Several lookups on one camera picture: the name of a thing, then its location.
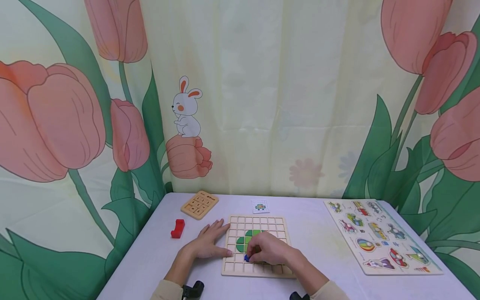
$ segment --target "green puzzle piece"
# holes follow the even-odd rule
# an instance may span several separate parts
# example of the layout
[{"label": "green puzzle piece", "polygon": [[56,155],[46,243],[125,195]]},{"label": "green puzzle piece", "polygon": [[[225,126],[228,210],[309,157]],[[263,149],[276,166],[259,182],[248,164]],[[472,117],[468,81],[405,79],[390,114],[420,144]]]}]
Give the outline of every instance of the green puzzle piece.
[{"label": "green puzzle piece", "polygon": [[263,230],[247,230],[247,232],[245,232],[245,237],[239,237],[237,239],[237,250],[243,253],[247,252],[248,243],[253,236],[259,234],[260,232],[263,232]]}]

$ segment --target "red wooden block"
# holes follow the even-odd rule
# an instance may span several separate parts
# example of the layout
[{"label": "red wooden block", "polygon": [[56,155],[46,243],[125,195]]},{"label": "red wooden block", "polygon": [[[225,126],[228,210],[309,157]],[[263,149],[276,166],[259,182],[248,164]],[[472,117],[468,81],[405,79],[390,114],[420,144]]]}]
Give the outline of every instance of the red wooden block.
[{"label": "red wooden block", "polygon": [[177,219],[177,221],[175,221],[175,230],[172,230],[172,232],[170,233],[172,235],[172,238],[179,239],[181,237],[181,234],[184,228],[185,228],[185,220]]}]

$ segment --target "person's right hand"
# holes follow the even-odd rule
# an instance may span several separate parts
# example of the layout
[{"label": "person's right hand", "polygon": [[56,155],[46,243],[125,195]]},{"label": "person's right hand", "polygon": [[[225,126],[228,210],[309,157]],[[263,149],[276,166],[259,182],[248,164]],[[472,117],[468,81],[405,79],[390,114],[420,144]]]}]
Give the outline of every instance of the person's right hand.
[{"label": "person's right hand", "polygon": [[249,262],[267,262],[269,264],[286,264],[289,255],[295,251],[287,243],[268,232],[261,232],[250,240],[247,247]]}]

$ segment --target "hand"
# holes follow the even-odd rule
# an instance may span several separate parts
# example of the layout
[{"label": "hand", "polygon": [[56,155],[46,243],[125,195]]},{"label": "hand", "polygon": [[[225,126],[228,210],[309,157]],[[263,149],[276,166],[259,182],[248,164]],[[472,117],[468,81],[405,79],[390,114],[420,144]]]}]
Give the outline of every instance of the hand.
[{"label": "hand", "polygon": [[211,226],[205,226],[198,237],[185,245],[197,258],[233,256],[232,251],[215,246],[215,240],[221,237],[230,228],[230,223],[223,225],[223,219],[215,221]]},{"label": "hand", "polygon": [[268,232],[255,235],[247,247],[247,256],[251,263],[287,264],[288,257],[294,252],[294,248]]}]

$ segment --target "sleeve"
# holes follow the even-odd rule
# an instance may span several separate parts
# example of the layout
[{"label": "sleeve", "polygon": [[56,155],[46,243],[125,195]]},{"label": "sleeve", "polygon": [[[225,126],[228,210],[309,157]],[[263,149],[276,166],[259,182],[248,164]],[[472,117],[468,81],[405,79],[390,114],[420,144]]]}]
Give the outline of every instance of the sleeve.
[{"label": "sleeve", "polygon": [[183,289],[176,283],[162,280],[150,300],[181,300]]},{"label": "sleeve", "polygon": [[311,300],[349,300],[335,282],[329,281],[310,297]]}]

